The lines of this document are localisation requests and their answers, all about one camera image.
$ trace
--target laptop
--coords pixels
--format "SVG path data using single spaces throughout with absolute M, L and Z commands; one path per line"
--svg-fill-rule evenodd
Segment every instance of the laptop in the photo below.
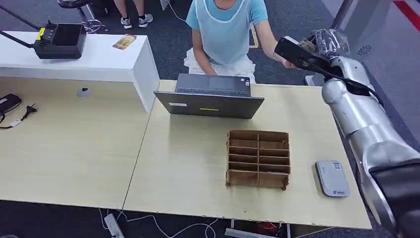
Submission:
M 181 77 L 181 85 L 178 85 L 178 81 L 176 92 L 154 92 L 171 114 L 251 119 L 264 101 L 264 98 L 244 96 L 251 94 L 249 78 L 189 75 L 185 77 L 187 81 L 197 76 L 194 79 L 200 82 L 193 82 L 191 86 L 183 82 Z

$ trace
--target white skirt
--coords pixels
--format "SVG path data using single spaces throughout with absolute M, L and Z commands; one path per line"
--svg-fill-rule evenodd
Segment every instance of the white skirt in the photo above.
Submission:
M 187 51 L 187 57 L 184 59 L 184 65 L 189 67 L 188 73 L 190 74 L 206 74 L 194 57 L 193 48 Z M 210 63 L 210 65 L 217 75 L 248 77 L 250 78 L 250 83 L 255 83 L 255 64 L 253 64 L 246 55 L 231 65 L 219 65 L 214 63 Z

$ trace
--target cardboard compartment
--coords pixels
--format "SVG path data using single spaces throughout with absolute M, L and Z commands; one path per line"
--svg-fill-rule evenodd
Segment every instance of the cardboard compartment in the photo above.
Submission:
M 258 186 L 258 173 L 247 171 L 228 170 L 226 172 L 226 185 Z
M 258 156 L 229 154 L 229 162 L 258 163 Z
M 256 130 L 231 130 L 229 133 L 230 139 L 238 140 L 258 140 L 258 133 Z
M 282 173 L 290 174 L 290 166 L 287 165 L 262 165 L 259 166 L 260 172 L 273 172 L 273 173 Z
M 259 149 L 260 156 L 274 156 L 274 157 L 287 157 L 289 158 L 289 150 L 268 150 Z
M 258 155 L 257 148 L 245 148 L 245 147 L 229 147 L 229 154 L 236 155 Z
M 289 175 L 279 175 L 271 173 L 259 173 L 261 187 L 280 187 L 286 190 L 289 185 Z
M 258 141 L 230 139 L 229 146 L 258 148 Z
M 226 185 L 286 190 L 291 171 L 288 133 L 232 130 L 226 145 Z
M 289 157 L 259 156 L 259 159 L 265 165 L 290 165 Z
M 258 172 L 258 164 L 229 162 L 229 170 Z
M 260 140 L 260 147 L 261 149 L 274 149 L 274 150 L 283 150 L 288 149 L 286 148 L 286 141 L 262 141 Z

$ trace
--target wooden table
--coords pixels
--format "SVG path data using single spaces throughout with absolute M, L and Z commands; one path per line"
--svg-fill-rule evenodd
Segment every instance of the wooden table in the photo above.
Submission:
M 175 81 L 161 80 L 160 91 Z M 320 88 L 252 85 L 265 97 L 253 119 L 171 115 L 155 100 L 124 209 L 133 211 L 370 229 L 371 225 Z M 225 186 L 226 135 L 232 129 L 290 133 L 291 175 L 281 189 Z M 317 160 L 342 163 L 347 198 L 322 194 Z
M 0 199 L 121 209 L 150 115 L 133 84 L 0 78 L 10 92 L 23 104 L 2 126 L 39 111 L 0 130 Z

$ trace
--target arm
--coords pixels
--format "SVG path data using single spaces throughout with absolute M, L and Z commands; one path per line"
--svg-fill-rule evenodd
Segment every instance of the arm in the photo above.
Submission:
M 255 29 L 257 31 L 258 38 L 261 41 L 262 49 L 264 50 L 265 55 L 275 61 L 281 62 L 286 68 L 295 68 L 292 63 L 288 62 L 274 52 L 274 49 L 277 46 L 277 41 L 273 36 L 273 32 L 271 31 L 270 24 L 267 19 L 258 22 L 255 25 Z
M 216 75 L 216 72 L 211 67 L 209 59 L 203 50 L 203 42 L 201 41 L 201 33 L 199 30 L 192 29 L 193 31 L 193 52 L 197 63 L 206 74 Z

